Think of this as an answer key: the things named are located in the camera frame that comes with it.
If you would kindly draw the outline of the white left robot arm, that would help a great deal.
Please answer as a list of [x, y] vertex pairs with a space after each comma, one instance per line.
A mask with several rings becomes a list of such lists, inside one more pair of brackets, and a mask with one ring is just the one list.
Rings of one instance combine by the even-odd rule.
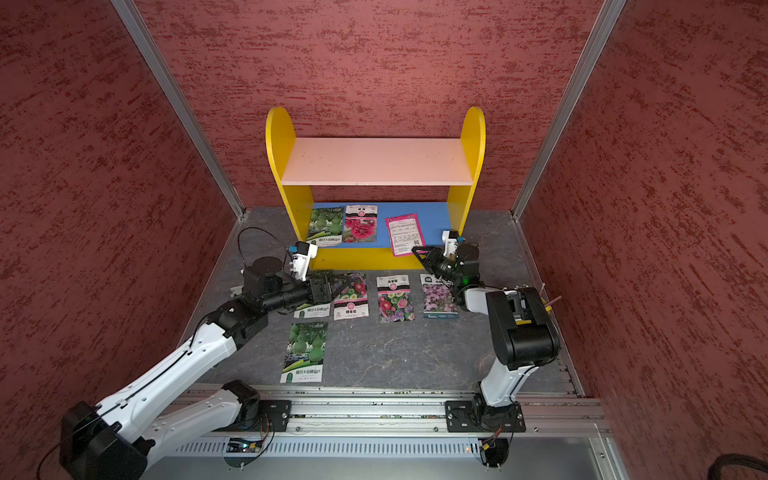
[[165, 409], [214, 366], [268, 325], [273, 311], [331, 302], [332, 282], [311, 274], [306, 256], [291, 270], [262, 257], [243, 271], [239, 294], [208, 313], [191, 337], [138, 379], [91, 406], [79, 402], [62, 417], [59, 463], [74, 479], [138, 479], [177, 448], [225, 427], [269, 434], [277, 427], [260, 395], [240, 380], [173, 414]]

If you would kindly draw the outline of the green gourd seed bag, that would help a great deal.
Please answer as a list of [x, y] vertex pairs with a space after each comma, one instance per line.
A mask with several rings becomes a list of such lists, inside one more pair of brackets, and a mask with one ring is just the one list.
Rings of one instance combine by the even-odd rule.
[[312, 273], [299, 284], [301, 296], [293, 311], [295, 319], [323, 318], [330, 315], [335, 297], [332, 275], [328, 272]]

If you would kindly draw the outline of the pink flower seed bag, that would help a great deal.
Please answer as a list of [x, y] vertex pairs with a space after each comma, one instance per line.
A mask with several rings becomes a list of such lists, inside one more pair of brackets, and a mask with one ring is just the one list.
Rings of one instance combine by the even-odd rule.
[[347, 205], [342, 241], [344, 243], [373, 243], [377, 240], [378, 207], [376, 205]]
[[389, 275], [376, 278], [379, 319], [382, 323], [409, 322], [415, 319], [407, 275]]

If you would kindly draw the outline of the aster seed bag top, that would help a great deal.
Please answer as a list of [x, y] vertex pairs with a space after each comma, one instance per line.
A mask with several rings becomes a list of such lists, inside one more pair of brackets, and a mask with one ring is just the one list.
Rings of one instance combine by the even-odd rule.
[[344, 273], [334, 278], [333, 320], [365, 318], [370, 314], [367, 278], [362, 272]]

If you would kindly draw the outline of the pink back-side seed bag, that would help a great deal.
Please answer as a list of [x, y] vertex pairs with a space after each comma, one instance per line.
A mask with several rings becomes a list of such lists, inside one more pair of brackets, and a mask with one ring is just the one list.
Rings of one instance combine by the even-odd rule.
[[412, 254], [414, 247], [426, 245], [417, 214], [406, 214], [386, 219], [390, 246], [394, 257]]

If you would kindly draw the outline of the pink flower seed bag top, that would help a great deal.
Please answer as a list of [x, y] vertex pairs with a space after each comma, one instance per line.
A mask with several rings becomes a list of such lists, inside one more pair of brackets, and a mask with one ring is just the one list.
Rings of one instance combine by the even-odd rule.
[[409, 322], [415, 319], [407, 275], [389, 275], [376, 278], [379, 319], [382, 323]]

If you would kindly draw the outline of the purple flower seed bag top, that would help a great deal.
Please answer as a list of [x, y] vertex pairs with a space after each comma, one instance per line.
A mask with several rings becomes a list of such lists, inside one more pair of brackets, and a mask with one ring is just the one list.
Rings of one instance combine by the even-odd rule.
[[456, 319], [459, 310], [451, 295], [450, 285], [431, 274], [420, 275], [424, 294], [423, 314], [426, 319]]

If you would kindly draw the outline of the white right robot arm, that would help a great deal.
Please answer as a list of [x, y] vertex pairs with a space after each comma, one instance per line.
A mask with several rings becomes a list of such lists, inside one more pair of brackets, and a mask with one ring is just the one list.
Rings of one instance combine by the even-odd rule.
[[480, 276], [479, 248], [416, 246], [412, 254], [427, 273], [448, 283], [461, 309], [483, 314], [489, 321], [496, 360], [467, 401], [447, 401], [450, 432], [523, 432], [517, 396], [540, 367], [557, 359], [560, 337], [539, 292], [532, 287], [502, 289]]

